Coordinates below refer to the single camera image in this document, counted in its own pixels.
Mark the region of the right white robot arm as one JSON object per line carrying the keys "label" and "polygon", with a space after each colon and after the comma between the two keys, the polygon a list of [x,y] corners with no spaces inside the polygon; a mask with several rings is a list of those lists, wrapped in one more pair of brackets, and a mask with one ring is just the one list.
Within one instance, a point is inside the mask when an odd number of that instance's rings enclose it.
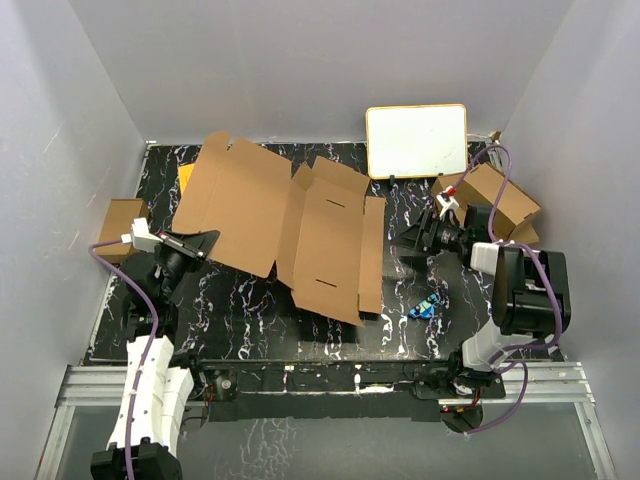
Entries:
{"label": "right white robot arm", "polygon": [[566,256],[493,242],[490,213],[490,206],[473,204],[460,223],[453,213],[428,207],[391,240],[424,254],[454,253],[463,266],[493,277],[491,319],[444,366],[414,374],[431,389],[447,388],[460,397],[490,387],[514,351],[550,348],[571,320]]}

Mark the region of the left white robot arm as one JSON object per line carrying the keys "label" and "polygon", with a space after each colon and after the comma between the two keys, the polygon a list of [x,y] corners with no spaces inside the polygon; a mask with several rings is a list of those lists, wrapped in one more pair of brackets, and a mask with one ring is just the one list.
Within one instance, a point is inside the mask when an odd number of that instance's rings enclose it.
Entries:
{"label": "left white robot arm", "polygon": [[140,280],[108,264],[126,284],[127,365],[114,429],[104,450],[93,454],[95,479],[179,479],[180,425],[188,399],[207,390],[195,355],[175,349],[179,312],[172,295],[183,277],[208,259],[219,231],[152,234],[137,219],[124,244],[144,252],[151,264]]}

